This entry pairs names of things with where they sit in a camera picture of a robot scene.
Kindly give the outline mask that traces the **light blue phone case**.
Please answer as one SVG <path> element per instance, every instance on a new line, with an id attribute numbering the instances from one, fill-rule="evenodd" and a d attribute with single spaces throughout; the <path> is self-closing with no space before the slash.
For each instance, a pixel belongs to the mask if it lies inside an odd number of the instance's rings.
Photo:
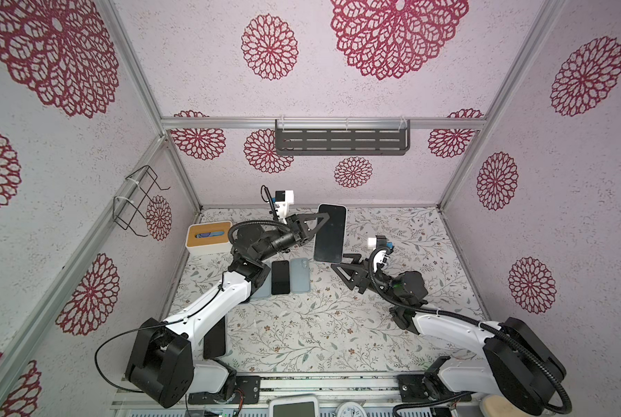
<path id="1" fill-rule="evenodd" d="M 270 296 L 271 296 L 271 276 L 267 276 L 267 278 L 263 282 L 263 285 L 251 295 L 250 301 L 252 302 L 256 300 L 263 300 L 263 299 L 269 298 Z"/>
<path id="2" fill-rule="evenodd" d="M 310 262 L 307 258 L 296 258 L 289 262 L 289 284 L 293 294 L 310 292 Z"/>

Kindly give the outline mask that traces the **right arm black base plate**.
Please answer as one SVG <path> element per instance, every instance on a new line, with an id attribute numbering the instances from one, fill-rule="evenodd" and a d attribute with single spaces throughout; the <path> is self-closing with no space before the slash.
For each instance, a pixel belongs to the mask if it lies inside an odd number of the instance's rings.
<path id="1" fill-rule="evenodd" d="M 397 375 L 397 384 L 403 403 L 452 402 L 472 395 L 469 391 L 451 391 L 437 374 L 432 373 Z"/>

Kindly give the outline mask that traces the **black phone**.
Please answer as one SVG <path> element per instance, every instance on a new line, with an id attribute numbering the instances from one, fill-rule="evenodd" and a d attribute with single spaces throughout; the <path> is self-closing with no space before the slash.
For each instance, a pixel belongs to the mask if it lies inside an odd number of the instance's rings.
<path id="1" fill-rule="evenodd" d="M 271 264 L 271 294 L 289 295 L 291 292 L 291 270 L 289 261 L 275 261 Z"/>
<path id="2" fill-rule="evenodd" d="M 213 360 L 225 356 L 227 353 L 227 323 L 226 317 L 221 318 L 205 335 L 203 356 L 206 360 Z"/>
<path id="3" fill-rule="evenodd" d="M 315 236 L 313 259 L 316 262 L 341 262 L 348 210 L 341 205 L 320 204 L 318 212 L 328 215 L 329 220 Z"/>

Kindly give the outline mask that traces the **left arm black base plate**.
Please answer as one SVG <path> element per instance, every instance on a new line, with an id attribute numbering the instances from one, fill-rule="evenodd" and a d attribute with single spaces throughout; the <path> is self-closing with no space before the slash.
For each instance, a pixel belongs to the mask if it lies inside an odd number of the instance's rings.
<path id="1" fill-rule="evenodd" d="M 188 395 L 190 405 L 252 405 L 259 403 L 260 375 L 232 375 L 216 393 L 197 392 Z"/>

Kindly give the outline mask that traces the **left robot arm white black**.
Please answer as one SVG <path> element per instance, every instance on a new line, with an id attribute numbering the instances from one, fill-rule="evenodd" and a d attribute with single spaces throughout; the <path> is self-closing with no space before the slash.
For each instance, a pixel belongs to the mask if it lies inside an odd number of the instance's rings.
<path id="1" fill-rule="evenodd" d="M 263 286 L 266 260 L 311 241 L 329 222 L 326 213 L 290 215 L 284 222 L 250 220 L 227 234 L 233 256 L 217 285 L 164 321 L 153 318 L 137 330 L 124 371 L 128 382 L 158 405 L 170 408 L 190 394 L 215 394 L 228 401 L 237 390 L 237 372 L 218 360 L 197 361 L 199 342 L 239 304 Z"/>

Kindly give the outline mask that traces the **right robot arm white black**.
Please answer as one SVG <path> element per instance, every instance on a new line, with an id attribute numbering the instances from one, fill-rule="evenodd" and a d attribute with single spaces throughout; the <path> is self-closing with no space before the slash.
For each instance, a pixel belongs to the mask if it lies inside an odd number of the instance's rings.
<path id="1" fill-rule="evenodd" d="M 470 363 L 445 355 L 421 375 L 400 378 L 402 403 L 395 406 L 394 415 L 404 409 L 449 405 L 474 394 L 500 395 L 533 416 L 572 411 L 572 400 L 562 385 L 567 371 L 524 321 L 513 317 L 480 321 L 432 309 L 420 272 L 386 273 L 390 252 L 381 248 L 367 258 L 350 254 L 349 262 L 335 263 L 331 269 L 348 288 L 361 294 L 373 291 L 388 302 L 391 318 L 400 329 L 466 349 L 476 359 Z"/>

